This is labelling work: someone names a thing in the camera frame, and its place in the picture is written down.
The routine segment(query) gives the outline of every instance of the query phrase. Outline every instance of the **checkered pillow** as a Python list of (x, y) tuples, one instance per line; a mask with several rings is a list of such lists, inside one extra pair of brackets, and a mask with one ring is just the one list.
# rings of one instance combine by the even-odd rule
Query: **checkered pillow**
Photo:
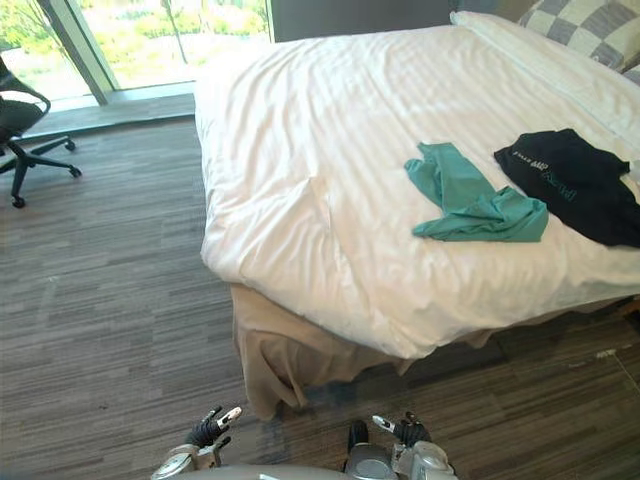
[(619, 72), (640, 61), (640, 0), (540, 0), (519, 23)]
[(624, 73), (624, 76), (640, 87), (640, 65), (632, 68), (631, 70), (627, 70)]

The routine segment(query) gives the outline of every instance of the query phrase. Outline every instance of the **white duvet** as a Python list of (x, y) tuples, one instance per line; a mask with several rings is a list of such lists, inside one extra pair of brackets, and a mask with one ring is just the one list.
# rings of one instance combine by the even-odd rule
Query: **white duvet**
[(505, 20), (452, 20), (271, 46), (198, 83), (209, 268), (403, 358), (640, 293), (640, 250), (604, 247), (554, 216), (540, 243), (411, 235), (441, 216), (403, 169), (419, 142), (453, 142), (496, 189), (515, 185), (492, 153), (524, 132), (570, 127), (640, 158), (636, 85)]

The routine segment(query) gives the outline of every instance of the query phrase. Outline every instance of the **wall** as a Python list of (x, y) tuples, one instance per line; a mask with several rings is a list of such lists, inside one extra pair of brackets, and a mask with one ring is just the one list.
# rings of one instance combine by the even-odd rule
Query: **wall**
[(277, 42), (449, 24), (449, 12), (495, 13), (515, 20), (535, 0), (271, 0)]
[(517, 21), (536, 0), (460, 0), (460, 10), (492, 13), (511, 21)]

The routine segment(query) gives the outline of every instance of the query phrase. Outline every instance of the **black office chair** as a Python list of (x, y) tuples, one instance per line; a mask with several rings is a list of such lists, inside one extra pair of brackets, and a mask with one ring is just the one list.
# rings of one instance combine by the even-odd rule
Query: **black office chair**
[(34, 148), (30, 152), (26, 152), (12, 141), (12, 138), (22, 136), (24, 132), (44, 117), (51, 109), (51, 102), (44, 95), (14, 77), (2, 61), (2, 57), (0, 57), (0, 92), (8, 91), (27, 93), (41, 100), (45, 105), (44, 110), (42, 110), (38, 105), (17, 100), (5, 100), (0, 96), (0, 155), (4, 155), (3, 146), (9, 147), (16, 155), (15, 158), (0, 167), (0, 174), (15, 169), (11, 196), (13, 197), (13, 206), (22, 208), (25, 206), (25, 201), (20, 196), (20, 187), (22, 187), (22, 181), (28, 167), (48, 165), (50, 167), (66, 168), (74, 178), (81, 176), (82, 172), (68, 163), (56, 162), (41, 156), (43, 153), (62, 144), (70, 152), (75, 150), (76, 145), (69, 136), (52, 140), (38, 148)]

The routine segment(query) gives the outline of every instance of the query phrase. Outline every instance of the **black t-shirt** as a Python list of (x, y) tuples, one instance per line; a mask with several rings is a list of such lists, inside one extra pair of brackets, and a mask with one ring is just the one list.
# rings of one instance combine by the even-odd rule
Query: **black t-shirt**
[(620, 181), (628, 162), (571, 129), (525, 133), (494, 157), (527, 195), (585, 237), (640, 248), (640, 205)]

